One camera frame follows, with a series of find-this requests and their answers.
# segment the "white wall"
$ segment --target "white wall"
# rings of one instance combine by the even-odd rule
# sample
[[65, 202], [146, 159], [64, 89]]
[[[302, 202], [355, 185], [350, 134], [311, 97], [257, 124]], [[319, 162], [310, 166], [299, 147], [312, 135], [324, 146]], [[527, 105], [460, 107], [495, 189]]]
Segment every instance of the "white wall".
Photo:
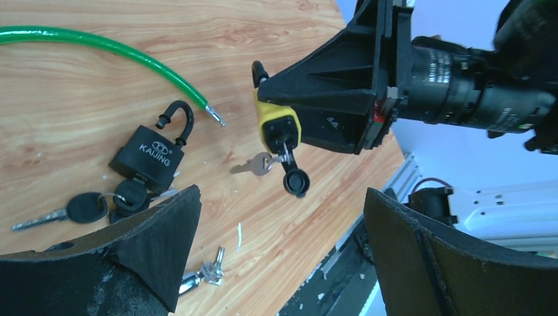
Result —
[[[413, 37], [439, 34], [466, 47], [492, 48], [501, 10], [508, 0], [416, 0]], [[338, 0], [349, 21], [356, 0]], [[435, 176], [458, 188], [487, 188], [558, 178], [558, 157], [529, 152], [523, 142], [531, 132], [495, 140], [486, 131], [399, 120], [393, 132], [403, 151], [412, 152], [424, 176]]]

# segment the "key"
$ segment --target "key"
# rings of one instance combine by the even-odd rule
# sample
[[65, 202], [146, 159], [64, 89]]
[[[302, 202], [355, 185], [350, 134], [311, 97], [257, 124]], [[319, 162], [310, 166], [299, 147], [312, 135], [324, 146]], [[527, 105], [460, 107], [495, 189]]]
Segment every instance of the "key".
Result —
[[141, 182], [127, 179], [114, 190], [114, 204], [121, 215], [132, 216], [149, 208], [147, 188]]
[[219, 247], [217, 258], [214, 262], [206, 262], [198, 272], [188, 271], [182, 275], [178, 295], [182, 295], [197, 288], [203, 281], [214, 285], [221, 285], [223, 279], [222, 262], [225, 248]]
[[[136, 212], [127, 212], [125, 209], [121, 209], [119, 207], [117, 207], [116, 209], [113, 209], [111, 211], [111, 213], [109, 214], [109, 224], [115, 224], [118, 221], [121, 221], [122, 219], [127, 219], [128, 217], [135, 215], [136, 213], [139, 213], [141, 211], [145, 211], [146, 209], [149, 209], [149, 205], [151, 202], [157, 201], [158, 199], [161, 198], [168, 198], [170, 196], [173, 196], [174, 194], [177, 194], [178, 190], [177, 189], [169, 189], [163, 193], [161, 193], [160, 195], [158, 194], [154, 194], [154, 193], [149, 193], [147, 195], [147, 199], [145, 200], [144, 204], [136, 211]], [[124, 196], [120, 196], [117, 195], [115, 196], [116, 198], [120, 199], [122, 201], [122, 198], [124, 199], [124, 201], [128, 201]]]
[[230, 169], [231, 174], [251, 171], [257, 176], [264, 176], [271, 171], [274, 163], [290, 162], [291, 159], [286, 155], [273, 157], [268, 152], [256, 154], [254, 158], [248, 160], [244, 165], [237, 165]]
[[102, 219], [109, 211], [107, 200], [98, 192], [86, 192], [73, 197], [65, 208], [46, 214], [38, 219], [16, 224], [12, 231], [43, 225], [53, 221], [71, 221], [79, 224], [88, 224]]
[[224, 247], [219, 247], [219, 252], [217, 253], [217, 258], [215, 259], [215, 262], [213, 263], [213, 266], [215, 267], [215, 273], [217, 274], [217, 280], [212, 279], [212, 280], [207, 280], [208, 283], [211, 284], [215, 284], [215, 285], [221, 285], [221, 280], [223, 279], [223, 268], [222, 268], [222, 264], [223, 264], [223, 257], [225, 256], [225, 248]]

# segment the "padlock body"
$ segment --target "padlock body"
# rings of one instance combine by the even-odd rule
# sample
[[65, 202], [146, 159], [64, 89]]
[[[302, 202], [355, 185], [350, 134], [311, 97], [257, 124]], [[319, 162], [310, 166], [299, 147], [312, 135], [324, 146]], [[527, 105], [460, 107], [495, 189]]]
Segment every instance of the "padlock body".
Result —
[[147, 189], [161, 194], [168, 190], [184, 153], [156, 131], [140, 126], [109, 163], [126, 178], [140, 176]]

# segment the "small keys bundle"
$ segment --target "small keys bundle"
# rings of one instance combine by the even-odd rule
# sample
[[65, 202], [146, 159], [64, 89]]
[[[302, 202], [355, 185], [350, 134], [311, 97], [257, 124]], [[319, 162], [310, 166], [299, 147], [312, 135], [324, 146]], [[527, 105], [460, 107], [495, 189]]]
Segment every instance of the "small keys bundle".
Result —
[[192, 291], [203, 281], [213, 285], [221, 285], [223, 279], [222, 263], [224, 254], [225, 248], [219, 247], [215, 261], [204, 263], [197, 272], [185, 273], [180, 282], [178, 295], [186, 294]]

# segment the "padlock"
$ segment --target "padlock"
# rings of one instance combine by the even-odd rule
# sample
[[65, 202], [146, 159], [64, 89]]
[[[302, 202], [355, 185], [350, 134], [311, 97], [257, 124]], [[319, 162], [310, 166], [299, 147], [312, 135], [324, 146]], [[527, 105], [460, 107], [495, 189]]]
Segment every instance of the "padlock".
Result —
[[158, 129], [163, 129], [180, 108], [186, 112], [186, 127], [174, 143], [156, 131], [140, 125], [128, 143], [118, 150], [109, 167], [128, 179], [135, 178], [145, 182], [145, 187], [155, 194], [167, 191], [184, 156], [182, 147], [186, 145], [186, 139], [193, 128], [192, 109], [184, 101], [172, 102], [159, 115], [159, 121], [155, 125]]

